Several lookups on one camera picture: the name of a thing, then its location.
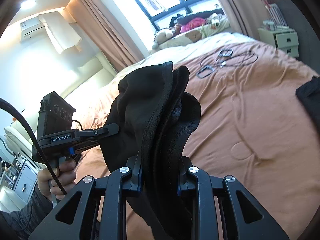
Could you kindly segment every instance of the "air conditioner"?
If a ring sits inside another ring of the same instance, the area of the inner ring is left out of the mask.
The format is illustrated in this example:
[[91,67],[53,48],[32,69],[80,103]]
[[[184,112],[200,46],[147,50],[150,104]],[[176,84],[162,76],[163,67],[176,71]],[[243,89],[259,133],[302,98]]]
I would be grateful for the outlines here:
[[45,28],[38,17],[26,20],[20,23],[21,27],[21,42],[38,35],[41,32],[45,32]]

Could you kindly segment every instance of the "bed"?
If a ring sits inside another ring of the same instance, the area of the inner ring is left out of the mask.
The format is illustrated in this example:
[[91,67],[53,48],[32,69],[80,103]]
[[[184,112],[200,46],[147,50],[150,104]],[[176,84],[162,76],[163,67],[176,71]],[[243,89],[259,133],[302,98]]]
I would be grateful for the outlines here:
[[[206,78],[196,73],[216,62],[221,49],[238,57]],[[210,175],[236,176],[295,240],[320,205],[320,143],[295,90],[317,74],[283,51],[238,33],[219,33],[185,47],[163,49],[121,71],[74,115],[84,129],[103,126],[119,81],[131,71],[173,61],[186,65],[186,91],[201,104],[201,122],[183,154]],[[83,152],[77,182],[109,175],[100,147]],[[151,229],[127,205],[129,240],[153,239]]]
[[149,54],[150,55],[154,54],[160,51],[161,49],[167,49],[167,48],[178,47],[178,46],[186,46],[191,43],[196,43],[199,40],[205,39],[207,37],[214,36],[223,31],[224,32],[231,31],[230,22],[228,21],[225,15],[215,14],[213,17],[219,19],[218,27],[211,22],[204,26],[200,26],[190,31],[181,33],[169,39],[168,41],[160,44],[157,49],[150,50]]

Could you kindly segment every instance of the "white cloth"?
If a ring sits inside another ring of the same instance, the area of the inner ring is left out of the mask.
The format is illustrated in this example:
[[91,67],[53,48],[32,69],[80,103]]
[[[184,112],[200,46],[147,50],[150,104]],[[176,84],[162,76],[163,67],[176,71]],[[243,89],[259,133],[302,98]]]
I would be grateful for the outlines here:
[[77,46],[82,40],[58,11],[40,14],[39,20],[44,24],[47,34],[59,54],[68,48]]

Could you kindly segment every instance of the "white cabinet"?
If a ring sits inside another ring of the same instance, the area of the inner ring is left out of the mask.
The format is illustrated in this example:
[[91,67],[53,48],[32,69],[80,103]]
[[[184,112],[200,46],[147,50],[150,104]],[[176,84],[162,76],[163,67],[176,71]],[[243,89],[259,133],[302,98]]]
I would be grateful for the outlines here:
[[298,34],[294,29],[282,29],[268,31],[263,28],[258,29],[260,41],[270,44],[276,48],[283,50],[291,57],[299,57],[299,40]]
[[25,161],[14,184],[13,190],[26,203],[32,196],[37,182],[37,173],[37,169],[29,161]]

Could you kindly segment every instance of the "finger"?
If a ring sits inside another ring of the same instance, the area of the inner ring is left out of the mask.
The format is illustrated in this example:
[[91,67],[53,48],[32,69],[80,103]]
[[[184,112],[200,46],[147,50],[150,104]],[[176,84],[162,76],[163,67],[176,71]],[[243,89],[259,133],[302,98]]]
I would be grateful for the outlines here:
[[65,197],[65,195],[56,195],[56,199],[62,200]]
[[[53,172],[56,174],[57,177],[60,174],[60,171],[59,171],[58,168],[53,169]],[[43,170],[40,170],[38,172],[38,182],[42,182],[42,183],[46,182],[46,183],[48,183],[48,181],[50,179],[53,179],[53,178],[52,178],[52,176],[51,176],[51,174],[50,174],[48,169],[43,169]]]
[[76,167],[76,161],[74,159],[70,159],[60,165],[60,171],[66,172],[66,171],[72,171]]
[[[60,181],[61,185],[65,186],[69,183],[73,182],[77,177],[77,174],[74,171],[67,171],[62,173],[58,180]],[[51,185],[57,187],[57,183],[54,180],[51,180]]]
[[[75,185],[76,183],[73,181],[70,184],[63,186],[63,188],[65,189],[66,192],[69,192]],[[54,194],[54,195],[63,195],[61,189],[58,187],[52,187],[50,189],[50,192],[51,194]]]

